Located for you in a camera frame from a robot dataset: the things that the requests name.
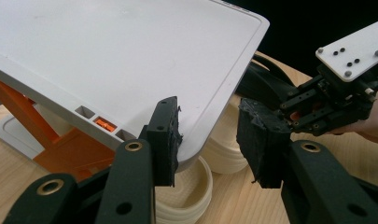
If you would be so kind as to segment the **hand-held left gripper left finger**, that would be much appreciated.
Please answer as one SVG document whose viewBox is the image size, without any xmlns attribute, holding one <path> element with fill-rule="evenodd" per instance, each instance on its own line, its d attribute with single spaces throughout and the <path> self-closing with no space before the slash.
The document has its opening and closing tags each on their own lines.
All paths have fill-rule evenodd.
<svg viewBox="0 0 378 224">
<path fill-rule="evenodd" d="M 116 150 L 95 224 L 155 224 L 155 188 L 171 187 L 182 142 L 175 96 L 159 101 L 134 140 Z"/>
</svg>

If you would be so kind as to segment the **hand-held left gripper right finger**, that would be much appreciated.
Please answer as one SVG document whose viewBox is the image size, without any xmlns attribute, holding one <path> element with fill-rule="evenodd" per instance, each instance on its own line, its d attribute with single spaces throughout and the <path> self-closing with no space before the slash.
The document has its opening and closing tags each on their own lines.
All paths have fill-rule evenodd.
<svg viewBox="0 0 378 224">
<path fill-rule="evenodd" d="M 290 224 L 378 224 L 378 187 L 348 174 L 323 145 L 290 134 L 265 105 L 241 100 L 237 143 L 254 181 L 282 190 Z"/>
</svg>

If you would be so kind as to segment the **beige clog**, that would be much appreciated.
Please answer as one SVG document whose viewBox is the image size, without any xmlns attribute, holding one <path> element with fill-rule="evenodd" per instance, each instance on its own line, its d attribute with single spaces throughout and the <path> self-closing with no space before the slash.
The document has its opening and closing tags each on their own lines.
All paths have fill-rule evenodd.
<svg viewBox="0 0 378 224">
<path fill-rule="evenodd" d="M 200 157 L 175 175 L 173 187 L 156 187 L 156 224 L 195 224 L 212 199 L 213 177 Z"/>
<path fill-rule="evenodd" d="M 210 169 L 218 174 L 234 174 L 247 166 L 236 141 L 241 97 L 233 95 L 210 133 L 202 152 Z"/>
</svg>

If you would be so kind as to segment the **black flip-flop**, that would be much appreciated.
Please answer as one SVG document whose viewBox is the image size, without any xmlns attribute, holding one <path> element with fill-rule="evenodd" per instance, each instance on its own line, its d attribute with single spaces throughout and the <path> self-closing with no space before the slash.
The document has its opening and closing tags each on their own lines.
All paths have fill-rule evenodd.
<svg viewBox="0 0 378 224">
<path fill-rule="evenodd" d="M 255 54 L 235 92 L 276 110 L 298 91 L 280 67 Z"/>
</svg>

